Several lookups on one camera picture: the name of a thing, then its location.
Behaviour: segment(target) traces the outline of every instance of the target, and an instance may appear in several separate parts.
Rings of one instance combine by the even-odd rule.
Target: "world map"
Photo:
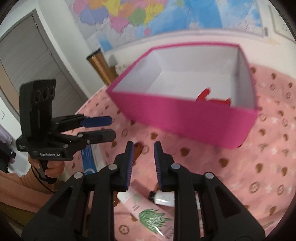
[[[256,0],[65,1],[93,51],[179,30],[232,29],[263,36]]]

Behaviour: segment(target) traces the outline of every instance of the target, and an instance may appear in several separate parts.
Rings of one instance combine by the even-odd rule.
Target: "white bottle cap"
[[[154,196],[154,203],[169,207],[175,206],[175,193],[158,191]]]
[[[129,187],[126,192],[119,192],[117,194],[117,198],[124,204],[130,197],[132,197],[135,194],[136,191],[133,188]]]

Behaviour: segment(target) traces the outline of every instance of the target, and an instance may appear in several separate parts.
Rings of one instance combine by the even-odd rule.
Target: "gold cylinder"
[[[106,85],[110,85],[117,78],[115,68],[108,66],[100,48],[86,59],[98,72]]]

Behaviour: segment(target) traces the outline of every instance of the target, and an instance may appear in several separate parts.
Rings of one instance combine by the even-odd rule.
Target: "tube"
[[[117,197],[130,213],[153,232],[157,238],[162,241],[173,241],[174,218],[171,215],[131,187],[126,192],[119,192]]]
[[[168,207],[174,207],[175,206],[175,193],[174,192],[162,192],[157,191],[150,192],[149,198],[150,201],[153,201],[157,205],[163,205]],[[198,193],[195,192],[195,199],[197,204],[197,209],[200,210],[200,201],[198,198]]]

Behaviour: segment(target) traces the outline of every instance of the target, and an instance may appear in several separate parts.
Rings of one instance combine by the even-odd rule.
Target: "screw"
[[[116,165],[116,164],[110,164],[110,165],[108,166],[108,168],[109,168],[110,170],[116,170],[116,169],[117,169],[117,165]]]
[[[206,177],[207,179],[213,179],[213,178],[214,178],[214,174],[211,173],[211,172],[207,172],[207,173],[205,174],[205,177]]]
[[[80,179],[80,178],[82,178],[83,177],[83,173],[82,172],[75,172],[74,173],[74,178],[75,179]]]
[[[178,170],[180,168],[180,165],[178,163],[173,163],[170,167],[175,170]]]

